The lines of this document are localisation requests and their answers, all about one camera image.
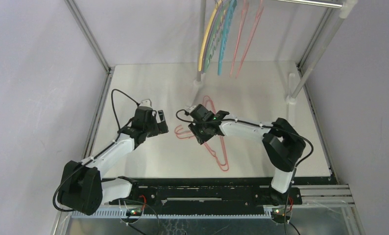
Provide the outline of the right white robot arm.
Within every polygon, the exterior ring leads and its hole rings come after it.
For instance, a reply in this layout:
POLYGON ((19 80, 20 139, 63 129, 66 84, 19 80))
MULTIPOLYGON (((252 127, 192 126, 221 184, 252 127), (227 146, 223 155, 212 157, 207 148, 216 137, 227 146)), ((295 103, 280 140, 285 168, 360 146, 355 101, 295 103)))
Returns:
POLYGON ((275 168, 270 184, 271 200, 282 204, 289 198, 295 169, 309 141, 286 119, 279 117, 271 123, 248 121, 228 111, 213 113, 202 104, 189 108, 184 114, 191 117, 188 128, 199 144, 214 136, 235 136, 261 143, 275 168))

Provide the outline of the teal wavy hanger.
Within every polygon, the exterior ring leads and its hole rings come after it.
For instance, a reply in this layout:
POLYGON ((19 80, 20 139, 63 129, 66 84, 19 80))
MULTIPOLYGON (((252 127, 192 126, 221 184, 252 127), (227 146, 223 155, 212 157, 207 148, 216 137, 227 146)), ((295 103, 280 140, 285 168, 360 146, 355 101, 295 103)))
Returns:
POLYGON ((224 59, 224 53, 226 49, 226 43, 227 43, 227 38, 228 34, 230 31, 230 26, 232 23, 233 15, 235 12, 235 9, 238 5, 237 0, 230 0, 228 2, 228 7, 226 9, 226 14, 225 18, 223 21, 223 30, 222 30, 222 37, 221 37, 221 44, 220 44, 220 49, 219 49, 219 60, 218 60, 218 72, 217 75, 222 74, 222 64, 223 64, 223 59, 224 59))

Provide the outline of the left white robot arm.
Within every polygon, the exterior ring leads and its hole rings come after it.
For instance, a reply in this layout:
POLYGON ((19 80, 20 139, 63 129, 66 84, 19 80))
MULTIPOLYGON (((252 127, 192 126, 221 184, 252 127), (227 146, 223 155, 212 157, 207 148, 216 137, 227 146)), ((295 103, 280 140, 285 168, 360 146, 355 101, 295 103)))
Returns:
POLYGON ((140 105, 134 117, 119 128, 117 137, 101 152, 79 162, 65 164, 61 183, 52 198, 53 206, 61 212, 78 211, 94 214, 100 205, 122 198, 128 204, 136 203, 140 191, 135 181, 127 177, 104 180, 106 173, 122 158, 130 154, 147 138, 168 133, 163 110, 140 105))

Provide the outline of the yellow wavy hanger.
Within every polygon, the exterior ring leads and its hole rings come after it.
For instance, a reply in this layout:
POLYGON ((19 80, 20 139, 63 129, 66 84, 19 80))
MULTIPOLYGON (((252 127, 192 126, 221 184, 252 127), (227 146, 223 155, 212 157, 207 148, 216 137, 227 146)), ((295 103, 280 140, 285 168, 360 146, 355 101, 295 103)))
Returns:
POLYGON ((209 43, 211 35, 212 35, 211 31, 212 31, 213 26, 214 26, 215 18, 216 18, 217 13, 219 12, 221 4, 222 4, 221 0, 215 1, 214 9, 211 13, 211 16, 210 16, 207 24, 206 24, 203 40, 201 43, 200 55, 199 55, 199 59, 198 59, 198 71, 199 72, 203 72, 203 70, 205 68, 206 51, 207 51, 208 43, 209 43))

